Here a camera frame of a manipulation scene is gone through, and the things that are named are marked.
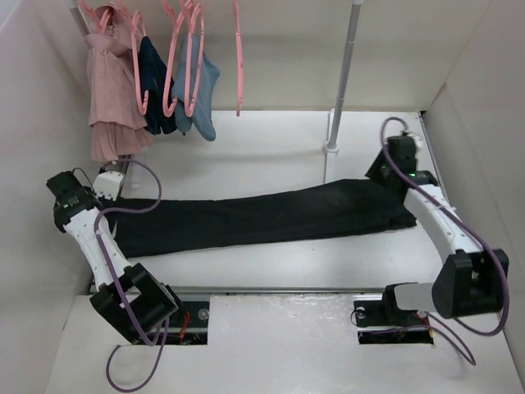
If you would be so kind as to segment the black trousers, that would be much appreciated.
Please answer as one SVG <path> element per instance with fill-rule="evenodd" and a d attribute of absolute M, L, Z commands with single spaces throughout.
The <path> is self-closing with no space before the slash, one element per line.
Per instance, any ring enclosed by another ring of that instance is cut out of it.
<path fill-rule="evenodd" d="M 398 197 L 369 180 L 343 179 L 303 190 L 241 199 L 120 199 L 108 215 L 128 259 L 205 250 L 360 236 L 415 227 Z"/>

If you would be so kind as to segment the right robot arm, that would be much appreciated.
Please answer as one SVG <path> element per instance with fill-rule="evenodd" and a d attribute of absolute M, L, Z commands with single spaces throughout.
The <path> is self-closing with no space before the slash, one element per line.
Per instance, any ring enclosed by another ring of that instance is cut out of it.
<path fill-rule="evenodd" d="M 366 177 L 398 195 L 435 246 L 443 266 L 433 283 L 400 283 L 385 288 L 379 313 L 388 323 L 398 323 L 410 310 L 436 312 L 443 318 L 460 318 L 498 312 L 504 306 L 500 275 L 491 256 L 461 226 L 436 178 L 419 171 L 417 147 L 409 135 L 386 140 L 386 149 L 407 184 L 380 152 Z"/>

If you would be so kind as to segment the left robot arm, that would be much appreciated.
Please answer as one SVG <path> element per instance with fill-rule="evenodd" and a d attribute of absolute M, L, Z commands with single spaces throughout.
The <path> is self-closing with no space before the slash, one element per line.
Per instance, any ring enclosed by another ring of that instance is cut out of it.
<path fill-rule="evenodd" d="M 163 323 L 177 324 L 183 305 L 142 264 L 123 255 L 112 237 L 96 194 L 72 171 L 46 182 L 53 194 L 53 219 L 59 231 L 75 239 L 94 275 L 94 309 L 128 342 L 150 344 L 148 334 Z"/>

